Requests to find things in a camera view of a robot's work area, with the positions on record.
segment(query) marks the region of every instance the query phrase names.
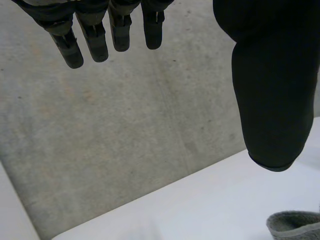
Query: white floor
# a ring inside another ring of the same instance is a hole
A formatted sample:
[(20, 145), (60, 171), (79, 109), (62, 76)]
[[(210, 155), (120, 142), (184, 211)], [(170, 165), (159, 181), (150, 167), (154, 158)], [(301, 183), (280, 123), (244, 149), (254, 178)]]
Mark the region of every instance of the white floor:
[(246, 151), (88, 221), (54, 240), (271, 240), (269, 215), (319, 211), (320, 118), (285, 172), (257, 166)]

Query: black glove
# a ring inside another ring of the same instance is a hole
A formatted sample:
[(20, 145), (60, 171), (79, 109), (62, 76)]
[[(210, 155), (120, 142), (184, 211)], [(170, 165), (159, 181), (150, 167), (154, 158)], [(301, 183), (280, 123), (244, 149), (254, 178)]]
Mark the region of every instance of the black glove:
[(108, 11), (115, 50), (130, 46), (130, 14), (141, 3), (146, 45), (157, 49), (162, 43), (164, 10), (174, 0), (12, 0), (50, 33), (66, 64), (76, 69), (84, 59), (72, 30), (73, 14), (80, 23), (94, 61), (108, 58), (106, 31), (102, 20)]

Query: black fabric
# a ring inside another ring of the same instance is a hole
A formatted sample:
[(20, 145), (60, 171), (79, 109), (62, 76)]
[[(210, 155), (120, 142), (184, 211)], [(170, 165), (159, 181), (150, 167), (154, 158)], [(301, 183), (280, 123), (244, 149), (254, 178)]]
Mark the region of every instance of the black fabric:
[(233, 86), (250, 157), (284, 171), (301, 153), (314, 118), (320, 59), (319, 0), (214, 0), (237, 44)]
[(82, 0), (65, 3), (50, 4), (46, 6), (32, 6), (23, 0), (12, 0), (18, 4), (28, 15), (38, 21), (57, 21), (72, 15), (74, 12), (98, 13), (107, 9), (107, 0)]
[(38, 21), (57, 21), (64, 19), (75, 12), (75, 1), (57, 3), (46, 6), (32, 6), (22, 0), (12, 0), (28, 15)]

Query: concrete floor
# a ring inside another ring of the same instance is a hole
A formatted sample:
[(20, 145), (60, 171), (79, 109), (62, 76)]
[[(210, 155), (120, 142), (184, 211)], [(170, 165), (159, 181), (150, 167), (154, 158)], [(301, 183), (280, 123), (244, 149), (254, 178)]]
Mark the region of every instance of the concrete floor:
[[(49, 34), (0, 3), (0, 159), (41, 239), (245, 148), (232, 86), (234, 42), (212, 1), (176, 0), (164, 41), (148, 50), (142, 13), (131, 47), (95, 63), (78, 23), (84, 66), (66, 66)], [(320, 114), (317, 91), (316, 114)]]

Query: gray fabric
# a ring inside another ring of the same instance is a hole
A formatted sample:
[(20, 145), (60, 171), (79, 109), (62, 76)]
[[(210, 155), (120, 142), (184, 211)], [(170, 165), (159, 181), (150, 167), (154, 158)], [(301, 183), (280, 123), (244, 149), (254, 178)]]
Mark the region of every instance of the gray fabric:
[(320, 240), (320, 213), (278, 212), (266, 224), (275, 240)]
[(47, 6), (51, 4), (64, 4), (71, 1), (80, 1), (80, 0), (23, 0), (25, 3), (32, 6)]

